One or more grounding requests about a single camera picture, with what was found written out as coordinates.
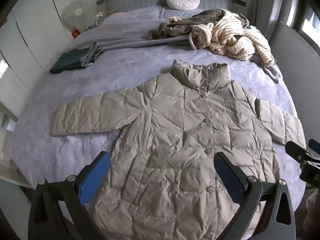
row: orange object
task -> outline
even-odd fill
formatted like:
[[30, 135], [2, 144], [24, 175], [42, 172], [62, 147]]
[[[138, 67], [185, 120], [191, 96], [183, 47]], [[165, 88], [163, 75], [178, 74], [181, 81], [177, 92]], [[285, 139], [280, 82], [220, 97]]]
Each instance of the orange object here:
[[80, 34], [80, 32], [77, 30], [77, 29], [75, 29], [72, 33], [71, 33], [71, 35], [72, 35], [72, 37], [75, 39], [76, 37], [78, 37], [78, 35]]

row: curtain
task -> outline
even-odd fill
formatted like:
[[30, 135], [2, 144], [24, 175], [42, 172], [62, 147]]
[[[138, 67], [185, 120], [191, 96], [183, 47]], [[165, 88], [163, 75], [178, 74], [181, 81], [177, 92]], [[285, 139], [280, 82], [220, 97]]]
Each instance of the curtain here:
[[268, 41], [276, 26], [281, 4], [282, 0], [256, 0], [254, 24]]

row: beige puffer jacket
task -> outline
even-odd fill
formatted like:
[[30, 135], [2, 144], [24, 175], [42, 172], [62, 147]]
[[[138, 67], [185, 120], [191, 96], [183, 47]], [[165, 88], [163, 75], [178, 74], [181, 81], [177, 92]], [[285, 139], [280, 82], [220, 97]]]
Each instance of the beige puffer jacket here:
[[[57, 109], [53, 135], [122, 128], [94, 220], [145, 240], [215, 239], [238, 209], [213, 167], [222, 151], [247, 175], [274, 182], [271, 139], [305, 147], [301, 123], [230, 79], [228, 64], [175, 60], [173, 75]], [[253, 229], [260, 215], [257, 209]]]

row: silver bolt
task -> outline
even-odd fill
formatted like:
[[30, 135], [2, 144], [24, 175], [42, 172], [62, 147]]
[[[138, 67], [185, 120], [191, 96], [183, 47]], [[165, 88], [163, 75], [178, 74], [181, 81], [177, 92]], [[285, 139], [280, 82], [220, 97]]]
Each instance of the silver bolt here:
[[41, 180], [38, 181], [39, 185], [43, 185], [44, 183], [45, 183], [45, 179], [41, 179]]
[[256, 182], [258, 179], [257, 179], [255, 176], [249, 176], [249, 177], [248, 177], [248, 180], [249, 180], [250, 182]]
[[281, 184], [282, 186], [284, 186], [286, 183], [286, 181], [284, 179], [279, 179], [279, 184]]
[[75, 175], [70, 175], [68, 178], [67, 178], [68, 181], [72, 182], [72, 181], [75, 181], [76, 180], [76, 176]]

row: lavender blanket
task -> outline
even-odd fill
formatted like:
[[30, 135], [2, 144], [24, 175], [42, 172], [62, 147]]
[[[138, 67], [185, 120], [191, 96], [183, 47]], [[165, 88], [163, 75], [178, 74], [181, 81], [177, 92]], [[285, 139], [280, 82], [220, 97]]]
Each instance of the lavender blanket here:
[[[77, 37], [68, 48], [80, 49], [96, 41], [107, 51], [95, 63], [83, 70], [56, 75], [48, 73], [41, 80], [13, 134], [8, 137], [5, 149], [34, 187], [41, 178], [53, 182], [78, 174], [101, 150], [110, 151], [119, 134], [116, 130], [104, 134], [52, 137], [52, 117], [57, 106], [88, 95], [134, 88], [158, 74], [169, 72], [175, 59], [205, 65], [226, 62], [230, 65], [232, 79], [258, 98], [275, 103], [296, 116], [284, 82], [280, 80], [275, 84], [254, 62], [214, 55], [205, 49], [193, 50], [189, 44], [134, 47], [137, 42], [147, 41], [148, 30], [159, 26], [163, 12], [163, 8], [153, 6], [107, 18], [98, 28]], [[299, 165], [285, 153], [283, 146], [274, 144], [274, 147], [281, 162], [282, 178], [288, 182], [296, 209], [305, 188], [305, 183], [299, 179]]]

